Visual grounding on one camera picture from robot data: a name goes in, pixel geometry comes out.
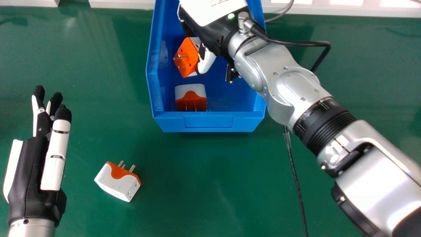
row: blue plastic bin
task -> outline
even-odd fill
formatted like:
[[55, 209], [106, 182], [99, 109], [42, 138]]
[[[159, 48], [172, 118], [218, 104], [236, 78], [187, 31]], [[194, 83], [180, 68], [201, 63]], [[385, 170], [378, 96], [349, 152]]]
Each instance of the blue plastic bin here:
[[[247, 1], [264, 25], [260, 0]], [[152, 116], [164, 132], [252, 132], [263, 120], [266, 103], [243, 79], [225, 82], [227, 62], [218, 57], [204, 76], [182, 78], [173, 62], [185, 38], [177, 17], [178, 0], [156, 0], [146, 68]], [[205, 85], [206, 112], [177, 112], [174, 88]]]

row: green table surface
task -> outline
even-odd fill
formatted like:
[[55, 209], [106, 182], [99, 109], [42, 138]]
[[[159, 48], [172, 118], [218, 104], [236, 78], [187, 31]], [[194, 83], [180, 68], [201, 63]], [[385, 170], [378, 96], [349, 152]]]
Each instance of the green table surface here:
[[[66, 236], [303, 236], [282, 127], [253, 133], [163, 133], [152, 118], [145, 67], [152, 11], [0, 8], [0, 176], [11, 142], [31, 136], [30, 95], [42, 84], [73, 113], [62, 188]], [[420, 19], [286, 15], [267, 24], [286, 40], [327, 40], [323, 86], [421, 163]], [[291, 49], [310, 67], [321, 49]], [[330, 197], [333, 180], [293, 137], [311, 237], [358, 231]], [[106, 161], [135, 164], [132, 202], [93, 181]], [[8, 231], [0, 202], [0, 234]]]

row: robotic hand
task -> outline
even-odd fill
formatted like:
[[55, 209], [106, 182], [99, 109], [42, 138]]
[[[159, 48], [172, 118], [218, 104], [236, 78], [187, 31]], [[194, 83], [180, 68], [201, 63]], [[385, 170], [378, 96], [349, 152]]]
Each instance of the robotic hand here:
[[3, 193], [9, 203], [9, 237], [53, 237], [66, 209], [61, 190], [72, 114], [56, 92], [44, 107], [45, 91], [32, 95], [33, 137], [14, 140]]
[[241, 76], [265, 99], [272, 119], [317, 156], [336, 179], [332, 197], [364, 236], [420, 235], [421, 168], [336, 102], [314, 70], [295, 62], [288, 44], [254, 22], [245, 0], [180, 0], [178, 17], [187, 36], [194, 32], [223, 56], [227, 75]]

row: power adapter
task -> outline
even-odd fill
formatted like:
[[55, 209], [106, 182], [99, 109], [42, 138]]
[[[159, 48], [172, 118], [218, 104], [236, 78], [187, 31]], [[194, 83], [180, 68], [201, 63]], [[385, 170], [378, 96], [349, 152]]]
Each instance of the power adapter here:
[[124, 161], [118, 165], [107, 162], [94, 181], [102, 190], [112, 196], [130, 202], [142, 183], [139, 177], [133, 173], [135, 165], [132, 165], [129, 170], [126, 170], [125, 167]]

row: metal prong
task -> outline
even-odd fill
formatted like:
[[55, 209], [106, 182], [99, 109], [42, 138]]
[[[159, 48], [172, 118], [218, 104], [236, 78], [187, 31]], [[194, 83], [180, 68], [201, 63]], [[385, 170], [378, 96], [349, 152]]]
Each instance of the metal prong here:
[[129, 172], [133, 172], [134, 168], [136, 168], [136, 165], [132, 165], [132, 167], [129, 169]]

